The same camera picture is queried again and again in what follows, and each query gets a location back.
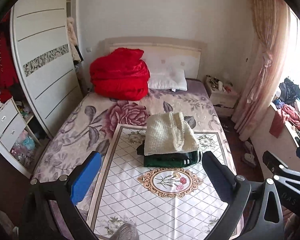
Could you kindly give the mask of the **red folded quilt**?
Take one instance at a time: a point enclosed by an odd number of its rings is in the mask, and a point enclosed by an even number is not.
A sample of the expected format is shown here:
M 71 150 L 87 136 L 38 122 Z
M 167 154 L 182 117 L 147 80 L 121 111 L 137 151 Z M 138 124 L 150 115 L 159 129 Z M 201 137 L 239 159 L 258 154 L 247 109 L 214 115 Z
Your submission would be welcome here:
M 148 94 L 151 77 L 141 49 L 117 48 L 90 65 L 95 93 L 106 98 L 138 101 Z

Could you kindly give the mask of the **dark green black garment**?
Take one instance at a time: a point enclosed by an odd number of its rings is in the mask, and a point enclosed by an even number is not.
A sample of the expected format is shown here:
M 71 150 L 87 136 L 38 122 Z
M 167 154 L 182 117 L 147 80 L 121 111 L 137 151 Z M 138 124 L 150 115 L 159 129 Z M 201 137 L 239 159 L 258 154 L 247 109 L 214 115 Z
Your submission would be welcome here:
M 145 155 L 144 147 L 145 141 L 136 149 L 137 155 L 143 156 L 144 167 L 185 168 L 202 160 L 200 151 Z

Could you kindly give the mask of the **white wardrobe door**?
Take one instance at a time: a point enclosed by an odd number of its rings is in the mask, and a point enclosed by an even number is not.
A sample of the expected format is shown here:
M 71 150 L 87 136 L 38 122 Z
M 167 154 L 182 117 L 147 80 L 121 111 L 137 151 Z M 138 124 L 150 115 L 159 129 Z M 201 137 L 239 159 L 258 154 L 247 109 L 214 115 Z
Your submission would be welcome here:
M 23 91 L 53 138 L 83 98 L 68 38 L 66 0 L 18 0 L 11 10 L 10 35 Z

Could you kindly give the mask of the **white drawer unit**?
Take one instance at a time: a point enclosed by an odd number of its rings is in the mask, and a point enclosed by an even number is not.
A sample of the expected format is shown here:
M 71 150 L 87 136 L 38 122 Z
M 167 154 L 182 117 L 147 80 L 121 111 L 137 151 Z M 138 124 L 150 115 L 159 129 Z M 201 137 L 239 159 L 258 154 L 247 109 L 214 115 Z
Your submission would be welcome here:
M 32 177 L 34 169 L 49 142 L 47 136 L 38 139 L 30 129 L 29 123 L 33 119 L 34 114 L 32 113 L 25 119 L 12 98 L 0 108 L 0 154 L 26 178 Z M 29 162 L 18 160 L 11 153 L 23 131 L 27 131 L 27 135 L 34 140 L 35 145 L 33 159 Z

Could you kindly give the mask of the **white fluffy sweater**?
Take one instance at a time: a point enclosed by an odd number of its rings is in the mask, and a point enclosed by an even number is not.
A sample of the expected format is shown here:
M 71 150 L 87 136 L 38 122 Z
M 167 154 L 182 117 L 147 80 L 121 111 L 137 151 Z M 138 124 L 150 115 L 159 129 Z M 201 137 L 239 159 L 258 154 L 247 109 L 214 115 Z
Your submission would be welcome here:
M 144 155 L 188 153 L 199 150 L 199 141 L 181 112 L 151 115 L 147 119 Z

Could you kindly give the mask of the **clothes pile on windowsill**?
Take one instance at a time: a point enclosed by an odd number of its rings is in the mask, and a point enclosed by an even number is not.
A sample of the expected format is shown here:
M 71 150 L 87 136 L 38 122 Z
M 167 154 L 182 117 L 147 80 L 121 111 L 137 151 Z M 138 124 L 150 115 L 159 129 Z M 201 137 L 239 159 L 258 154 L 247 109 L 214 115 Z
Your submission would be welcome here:
M 278 138 L 285 123 L 288 122 L 300 132 L 300 111 L 297 102 L 300 102 L 300 87 L 288 77 L 279 84 L 280 96 L 274 100 L 277 111 L 274 115 L 269 133 Z M 300 146 L 300 135 L 296 137 Z

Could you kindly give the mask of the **beige bed headboard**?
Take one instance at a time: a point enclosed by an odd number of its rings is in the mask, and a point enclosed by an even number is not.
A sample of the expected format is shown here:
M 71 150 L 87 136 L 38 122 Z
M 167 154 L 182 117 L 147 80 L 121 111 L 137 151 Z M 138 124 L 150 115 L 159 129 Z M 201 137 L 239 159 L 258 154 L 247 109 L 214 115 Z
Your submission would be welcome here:
M 202 80 L 205 76 L 207 44 L 204 42 L 157 36 L 113 37 L 103 41 L 105 55 L 117 48 L 143 50 L 142 60 L 150 70 L 183 69 L 188 79 Z

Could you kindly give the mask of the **white pillow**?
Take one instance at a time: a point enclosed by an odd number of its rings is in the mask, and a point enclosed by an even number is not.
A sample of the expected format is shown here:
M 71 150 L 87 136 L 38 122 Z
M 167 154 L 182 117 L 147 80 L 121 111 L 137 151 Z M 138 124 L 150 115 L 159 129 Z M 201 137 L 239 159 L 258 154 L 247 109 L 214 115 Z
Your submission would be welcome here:
M 183 69 L 157 69 L 150 72 L 149 89 L 187 91 L 187 81 Z

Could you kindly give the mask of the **white bedside table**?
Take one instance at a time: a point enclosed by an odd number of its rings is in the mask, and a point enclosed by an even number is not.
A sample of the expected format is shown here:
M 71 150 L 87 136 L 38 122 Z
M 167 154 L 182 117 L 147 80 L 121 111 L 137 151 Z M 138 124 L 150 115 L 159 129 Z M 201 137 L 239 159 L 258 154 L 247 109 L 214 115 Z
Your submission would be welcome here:
M 219 90 L 219 83 L 221 83 L 220 80 L 209 75 L 204 78 L 205 89 L 217 115 L 230 117 L 234 113 L 239 94 L 232 86 Z

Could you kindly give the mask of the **pink curtain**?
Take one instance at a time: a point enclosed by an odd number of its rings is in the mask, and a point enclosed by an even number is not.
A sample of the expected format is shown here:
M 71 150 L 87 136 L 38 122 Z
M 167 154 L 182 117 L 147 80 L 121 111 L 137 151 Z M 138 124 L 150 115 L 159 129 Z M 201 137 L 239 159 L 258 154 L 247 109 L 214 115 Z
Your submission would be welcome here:
M 274 98 L 290 28 L 290 8 L 284 0 L 249 2 L 255 43 L 249 77 L 232 115 L 241 141 L 253 135 Z

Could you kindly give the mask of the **white diamond pattern mat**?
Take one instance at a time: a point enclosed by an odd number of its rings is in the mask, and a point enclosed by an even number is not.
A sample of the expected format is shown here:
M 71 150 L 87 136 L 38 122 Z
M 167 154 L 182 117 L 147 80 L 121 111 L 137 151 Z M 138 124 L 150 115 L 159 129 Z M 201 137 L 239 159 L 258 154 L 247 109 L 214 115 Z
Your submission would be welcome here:
M 227 204 L 201 163 L 186 168 L 144 167 L 137 154 L 146 129 L 118 125 L 99 171 L 87 224 L 109 239 L 124 223 L 141 239 L 204 239 Z

